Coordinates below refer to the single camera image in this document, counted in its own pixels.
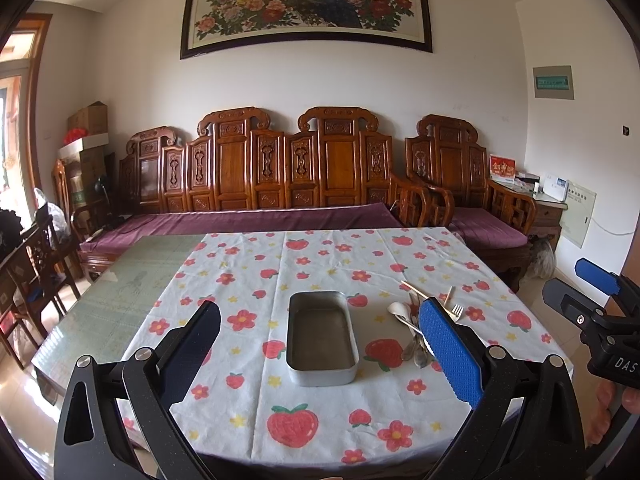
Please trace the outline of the person's right hand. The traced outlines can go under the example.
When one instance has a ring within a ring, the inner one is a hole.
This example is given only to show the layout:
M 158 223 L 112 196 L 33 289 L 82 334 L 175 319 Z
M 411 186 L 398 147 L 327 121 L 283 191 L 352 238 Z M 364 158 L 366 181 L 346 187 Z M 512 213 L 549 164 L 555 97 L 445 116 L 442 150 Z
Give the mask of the person's right hand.
M 588 444 L 599 444 L 603 436 L 610 428 L 612 412 L 610 407 L 616 396 L 616 387 L 612 382 L 602 379 L 596 389 L 597 409 L 591 419 L 586 433 Z M 620 406 L 633 415 L 640 414 L 640 391 L 634 388 L 626 388 L 622 393 Z

